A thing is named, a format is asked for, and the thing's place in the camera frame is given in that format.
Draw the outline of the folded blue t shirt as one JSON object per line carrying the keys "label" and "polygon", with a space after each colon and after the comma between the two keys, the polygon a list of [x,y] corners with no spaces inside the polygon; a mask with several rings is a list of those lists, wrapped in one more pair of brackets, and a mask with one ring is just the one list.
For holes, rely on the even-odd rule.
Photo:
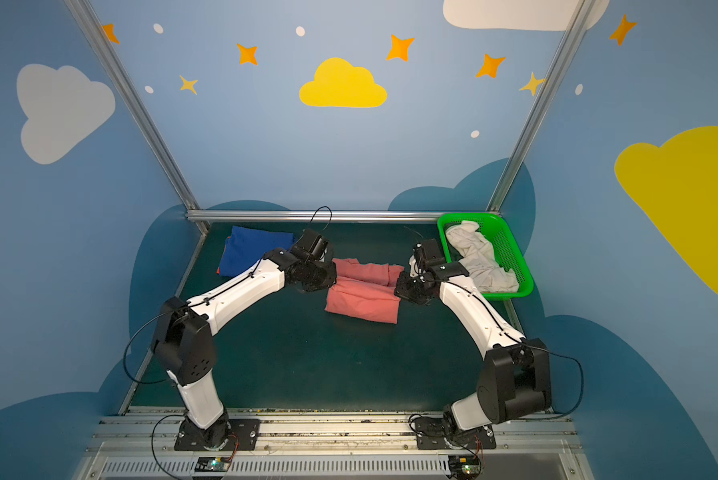
{"label": "folded blue t shirt", "polygon": [[233,226],[226,238],[217,273],[222,277],[236,277],[253,266],[264,254],[276,249],[289,249],[295,235]]}

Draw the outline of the green plastic basket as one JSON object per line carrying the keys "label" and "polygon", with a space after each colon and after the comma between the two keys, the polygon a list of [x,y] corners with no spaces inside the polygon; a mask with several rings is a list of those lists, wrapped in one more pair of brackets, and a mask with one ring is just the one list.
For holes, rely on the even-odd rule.
{"label": "green plastic basket", "polygon": [[460,254],[451,247],[445,237],[445,230],[462,221],[474,221],[480,225],[481,233],[489,240],[495,250],[498,264],[506,270],[511,269],[519,281],[519,289],[515,293],[481,293],[488,300],[503,301],[528,296],[534,289],[534,281],[529,267],[523,258],[518,243],[508,224],[499,216],[487,212],[456,212],[446,213],[437,220],[440,241],[444,256],[449,262],[459,263]]}

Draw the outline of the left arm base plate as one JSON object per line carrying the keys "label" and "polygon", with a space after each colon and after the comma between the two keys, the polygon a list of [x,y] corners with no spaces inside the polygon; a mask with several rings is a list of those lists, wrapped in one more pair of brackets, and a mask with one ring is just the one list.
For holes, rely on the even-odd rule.
{"label": "left arm base plate", "polygon": [[207,429],[185,418],[174,444],[175,451],[252,451],[256,447],[261,422],[256,419],[219,418]]}

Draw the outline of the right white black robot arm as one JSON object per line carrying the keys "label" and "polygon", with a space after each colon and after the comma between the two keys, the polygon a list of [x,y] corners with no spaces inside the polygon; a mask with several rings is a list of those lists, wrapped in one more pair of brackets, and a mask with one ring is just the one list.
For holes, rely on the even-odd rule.
{"label": "right white black robot arm", "polygon": [[440,300],[455,314],[481,354],[475,392],[444,409],[445,436],[454,438],[551,407],[550,360],[545,344],[526,338],[504,320],[463,267],[449,263],[421,273],[402,272],[394,294],[418,305]]}

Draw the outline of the right circuit board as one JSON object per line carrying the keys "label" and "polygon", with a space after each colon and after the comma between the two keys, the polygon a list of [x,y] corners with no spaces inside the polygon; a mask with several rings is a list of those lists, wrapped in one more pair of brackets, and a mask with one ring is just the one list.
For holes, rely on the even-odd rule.
{"label": "right circuit board", "polygon": [[448,479],[472,480],[476,479],[482,471],[481,462],[476,457],[449,456],[447,460]]}

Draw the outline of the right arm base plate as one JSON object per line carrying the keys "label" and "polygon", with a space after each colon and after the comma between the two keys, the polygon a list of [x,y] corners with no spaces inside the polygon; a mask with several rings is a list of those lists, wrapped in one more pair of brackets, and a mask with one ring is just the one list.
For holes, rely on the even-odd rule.
{"label": "right arm base plate", "polygon": [[455,432],[449,430],[443,418],[412,415],[408,426],[419,450],[469,449],[476,452],[496,448],[490,425]]}

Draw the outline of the pink t shirt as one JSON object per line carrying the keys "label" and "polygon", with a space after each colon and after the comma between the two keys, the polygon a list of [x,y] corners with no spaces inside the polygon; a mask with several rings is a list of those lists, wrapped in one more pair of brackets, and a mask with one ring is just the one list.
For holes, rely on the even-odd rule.
{"label": "pink t shirt", "polygon": [[389,264],[362,264],[356,259],[334,259],[336,283],[329,289],[325,311],[370,322],[398,321],[400,298],[395,288],[404,268]]}

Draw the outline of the back aluminium frame bar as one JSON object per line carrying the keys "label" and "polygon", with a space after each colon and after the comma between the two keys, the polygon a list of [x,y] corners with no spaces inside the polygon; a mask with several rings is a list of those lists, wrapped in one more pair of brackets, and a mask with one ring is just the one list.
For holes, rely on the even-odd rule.
{"label": "back aluminium frame bar", "polygon": [[189,210],[186,217],[193,222],[227,223],[391,223],[419,224],[435,223],[446,212],[436,211],[328,211],[326,208],[314,211],[291,210]]}

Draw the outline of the left green circuit board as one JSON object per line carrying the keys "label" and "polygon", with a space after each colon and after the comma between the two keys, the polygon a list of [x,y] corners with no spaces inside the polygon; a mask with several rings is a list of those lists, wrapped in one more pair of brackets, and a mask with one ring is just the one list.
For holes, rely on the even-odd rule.
{"label": "left green circuit board", "polygon": [[230,464],[230,457],[200,457],[194,471],[196,473],[226,473]]}

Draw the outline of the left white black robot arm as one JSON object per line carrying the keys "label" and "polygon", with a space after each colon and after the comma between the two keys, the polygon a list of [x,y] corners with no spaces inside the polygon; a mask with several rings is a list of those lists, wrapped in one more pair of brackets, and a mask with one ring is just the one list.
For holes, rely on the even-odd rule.
{"label": "left white black robot arm", "polygon": [[151,351],[177,387],[185,408],[177,451],[255,448],[260,422],[233,421],[213,378],[218,360],[214,337],[235,317],[268,295],[295,284],[305,292],[331,288],[337,280],[332,258],[314,259],[274,249],[240,275],[187,301],[162,306]]}

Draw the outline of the white grey t shirt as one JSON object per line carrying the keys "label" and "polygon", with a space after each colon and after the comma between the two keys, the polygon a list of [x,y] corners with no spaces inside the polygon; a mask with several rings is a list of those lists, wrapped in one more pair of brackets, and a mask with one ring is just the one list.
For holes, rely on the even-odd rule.
{"label": "white grey t shirt", "polygon": [[474,221],[462,221],[445,230],[448,244],[461,256],[459,263],[481,293],[515,293],[519,281],[511,270],[501,267],[492,243],[480,231]]}

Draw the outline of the aluminium rail base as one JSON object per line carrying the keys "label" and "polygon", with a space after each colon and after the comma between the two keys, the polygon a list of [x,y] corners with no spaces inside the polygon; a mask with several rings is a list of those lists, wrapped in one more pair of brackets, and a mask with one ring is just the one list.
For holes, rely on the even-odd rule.
{"label": "aluminium rail base", "polygon": [[[438,412],[232,410],[261,422],[252,451],[175,451],[181,413],[140,408],[105,417],[74,474],[77,479],[448,479],[449,456],[476,457],[477,479],[591,479],[569,419],[535,415],[492,426],[492,450],[419,450],[412,415]],[[200,457],[230,457],[226,473],[196,473]]]}

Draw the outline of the left aluminium frame post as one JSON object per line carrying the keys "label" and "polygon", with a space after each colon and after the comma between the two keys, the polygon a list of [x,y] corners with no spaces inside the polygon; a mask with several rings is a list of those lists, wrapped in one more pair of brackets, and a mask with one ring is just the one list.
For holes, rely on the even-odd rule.
{"label": "left aluminium frame post", "polygon": [[66,0],[64,4],[111,79],[183,205],[187,210],[199,210],[200,205],[195,195],[119,58],[114,43],[105,34],[91,2]]}

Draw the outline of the right aluminium frame post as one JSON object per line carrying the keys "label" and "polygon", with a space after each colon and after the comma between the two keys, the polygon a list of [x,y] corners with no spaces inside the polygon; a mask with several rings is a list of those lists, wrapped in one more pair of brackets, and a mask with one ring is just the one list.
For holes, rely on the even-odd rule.
{"label": "right aluminium frame post", "polygon": [[535,95],[532,107],[521,130],[520,136],[497,181],[485,209],[488,213],[500,215],[502,206],[514,185],[515,179],[529,154],[533,142],[551,107],[564,77],[572,64],[575,54],[588,30],[597,1],[579,1],[546,72],[546,80]]}

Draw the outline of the aluminium frame post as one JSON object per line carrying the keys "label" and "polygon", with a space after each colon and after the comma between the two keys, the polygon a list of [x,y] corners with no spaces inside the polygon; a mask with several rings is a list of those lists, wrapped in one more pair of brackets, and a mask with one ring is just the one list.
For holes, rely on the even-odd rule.
{"label": "aluminium frame post", "polygon": [[502,206],[514,185],[515,179],[529,154],[533,142],[551,107],[564,77],[572,64],[575,54],[588,30],[597,1],[579,1],[546,72],[546,80],[535,95],[532,107],[521,130],[520,136],[497,181],[485,209],[488,213],[500,215]]}
{"label": "aluminium frame post", "polygon": [[195,195],[119,58],[114,43],[105,34],[91,2],[66,0],[64,4],[111,79],[183,205],[187,210],[199,210],[200,205]]}

